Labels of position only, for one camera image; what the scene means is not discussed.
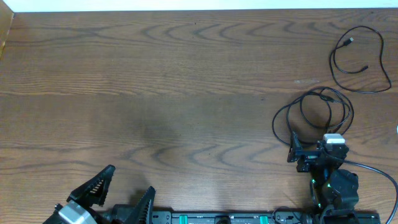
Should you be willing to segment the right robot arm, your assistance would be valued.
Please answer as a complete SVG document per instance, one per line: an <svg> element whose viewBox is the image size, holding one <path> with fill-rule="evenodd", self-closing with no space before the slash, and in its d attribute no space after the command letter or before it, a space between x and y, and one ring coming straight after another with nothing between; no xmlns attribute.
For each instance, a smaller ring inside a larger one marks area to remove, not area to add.
<svg viewBox="0 0 398 224"><path fill-rule="evenodd" d="M354 210L359 202L358 176L340 168L348 151L340 134L324 134L314 150L304 149L297 133L291 134L287 161L296 162L297 172L308 172L312 177L314 223L359 223Z"/></svg>

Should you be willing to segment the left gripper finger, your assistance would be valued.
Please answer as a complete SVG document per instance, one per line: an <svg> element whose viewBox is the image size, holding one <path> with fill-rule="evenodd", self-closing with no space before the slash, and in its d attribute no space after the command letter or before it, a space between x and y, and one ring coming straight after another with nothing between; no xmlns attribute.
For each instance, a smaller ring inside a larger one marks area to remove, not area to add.
<svg viewBox="0 0 398 224"><path fill-rule="evenodd" d="M115 166L111 164L106 166L93 178L72 190L67 202L72 200L82 207L92 207L93 205L102 207L115 170Z"/></svg>
<svg viewBox="0 0 398 224"><path fill-rule="evenodd" d="M150 186L138 204L132 209L124 224L152 224L155 188Z"/></svg>

